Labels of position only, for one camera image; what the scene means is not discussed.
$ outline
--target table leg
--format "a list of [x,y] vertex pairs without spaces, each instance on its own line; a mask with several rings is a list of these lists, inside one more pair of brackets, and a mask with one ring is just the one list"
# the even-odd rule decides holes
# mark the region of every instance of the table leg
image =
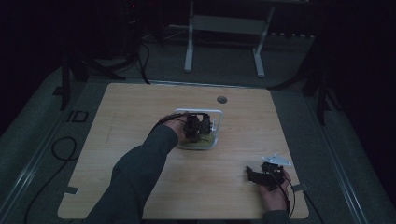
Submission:
[[187,46],[186,62],[184,63],[184,71],[190,72],[192,68],[192,54],[194,52],[194,45],[192,44],[192,32],[193,32],[193,11],[194,1],[190,1],[190,18],[189,18],[189,44]]
[[264,22],[264,25],[262,27],[259,45],[256,48],[253,48],[254,63],[256,64],[258,77],[264,77],[264,68],[262,66],[262,56],[260,55],[260,53],[262,52],[262,45],[264,44],[265,37],[267,36],[268,27],[270,26],[274,10],[275,8],[271,7],[267,16],[267,20]]

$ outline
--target small hole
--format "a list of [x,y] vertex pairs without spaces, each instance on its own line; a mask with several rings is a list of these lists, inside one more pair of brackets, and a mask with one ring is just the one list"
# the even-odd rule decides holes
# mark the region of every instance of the small hole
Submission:
[[219,96],[219,97],[218,97],[218,102],[221,103],[221,104],[227,103],[227,97],[225,97],[225,96]]

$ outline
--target black robotic gripper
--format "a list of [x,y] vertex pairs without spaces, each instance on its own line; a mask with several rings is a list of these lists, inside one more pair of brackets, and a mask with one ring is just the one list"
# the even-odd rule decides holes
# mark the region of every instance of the black robotic gripper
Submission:
[[268,190],[276,189],[277,185],[281,185],[284,181],[283,166],[265,162],[262,164],[262,173],[253,172],[247,166],[247,179],[253,183],[263,185]]

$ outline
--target black object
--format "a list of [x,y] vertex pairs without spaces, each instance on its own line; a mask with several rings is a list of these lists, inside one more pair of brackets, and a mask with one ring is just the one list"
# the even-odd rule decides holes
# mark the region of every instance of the black object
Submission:
[[211,123],[208,114],[203,114],[202,121],[196,115],[188,115],[183,132],[190,142],[196,143],[199,140],[199,134],[210,134],[210,128]]
[[278,185],[283,184],[285,181],[283,175],[283,166],[265,162],[262,164],[262,173],[253,172],[253,170],[247,166],[247,179],[253,183],[263,185],[268,190],[274,190]]

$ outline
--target hand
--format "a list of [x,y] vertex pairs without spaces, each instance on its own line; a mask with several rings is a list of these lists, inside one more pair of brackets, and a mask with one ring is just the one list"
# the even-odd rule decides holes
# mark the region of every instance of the hand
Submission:
[[163,123],[163,125],[171,128],[178,136],[178,141],[181,141],[185,138],[184,136],[184,125],[186,124],[187,117],[183,116],[177,119],[171,119]]
[[[283,174],[285,178],[291,181],[288,172],[283,170]],[[280,187],[285,190],[286,195],[288,195],[288,185],[289,181],[285,179],[285,181],[280,185]],[[288,199],[285,198],[282,190],[278,187],[272,191],[269,191],[267,187],[263,185],[259,186],[259,192],[262,195],[262,203],[264,205],[265,211],[275,211],[275,210],[287,210],[287,201]]]

